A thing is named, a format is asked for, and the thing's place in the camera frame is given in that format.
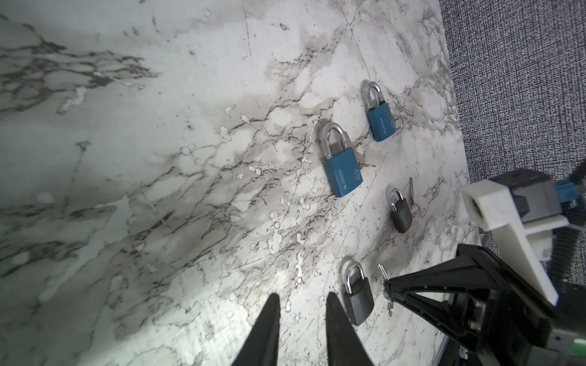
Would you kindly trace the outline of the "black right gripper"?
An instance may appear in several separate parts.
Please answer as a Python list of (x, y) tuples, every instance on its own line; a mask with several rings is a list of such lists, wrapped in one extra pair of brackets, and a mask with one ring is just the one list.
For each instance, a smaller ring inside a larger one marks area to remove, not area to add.
[[(585, 288), (564, 287), (552, 305), (482, 246), (459, 244), (454, 259), (390, 278), (389, 292), (479, 364), (585, 363)], [(438, 301), (420, 292), (453, 295)]]

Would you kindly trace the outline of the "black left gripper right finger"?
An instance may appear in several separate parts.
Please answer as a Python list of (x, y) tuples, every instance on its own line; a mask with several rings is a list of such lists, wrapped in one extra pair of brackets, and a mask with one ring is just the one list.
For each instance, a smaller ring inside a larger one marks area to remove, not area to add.
[(370, 365), (366, 353), (353, 326), (334, 292), (326, 302), (327, 361), (329, 365)]

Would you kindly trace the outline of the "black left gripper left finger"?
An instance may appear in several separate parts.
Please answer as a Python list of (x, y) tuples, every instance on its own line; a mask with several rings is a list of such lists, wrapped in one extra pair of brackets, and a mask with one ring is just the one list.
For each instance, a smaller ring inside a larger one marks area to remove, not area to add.
[(277, 365), (280, 298), (270, 294), (233, 365)]

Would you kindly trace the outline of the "black padlock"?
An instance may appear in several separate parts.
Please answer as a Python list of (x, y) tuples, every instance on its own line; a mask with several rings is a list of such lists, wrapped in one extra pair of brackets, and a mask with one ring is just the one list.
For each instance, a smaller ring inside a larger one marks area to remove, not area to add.
[(413, 216), (409, 203), (398, 188), (390, 191), (391, 220), (398, 233), (406, 233), (412, 225)]
[(360, 326), (371, 315), (375, 301), (369, 279), (365, 276), (359, 262), (353, 262), (347, 266), (344, 286), (343, 303), (346, 314), (352, 325)]

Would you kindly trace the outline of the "blue padlock with key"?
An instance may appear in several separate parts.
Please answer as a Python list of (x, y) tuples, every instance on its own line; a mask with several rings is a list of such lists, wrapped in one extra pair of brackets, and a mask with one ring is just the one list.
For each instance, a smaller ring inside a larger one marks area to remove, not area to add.
[(367, 119), (375, 141), (382, 142), (393, 136), (397, 130), (390, 106), (380, 86), (369, 81), (363, 91), (367, 107)]

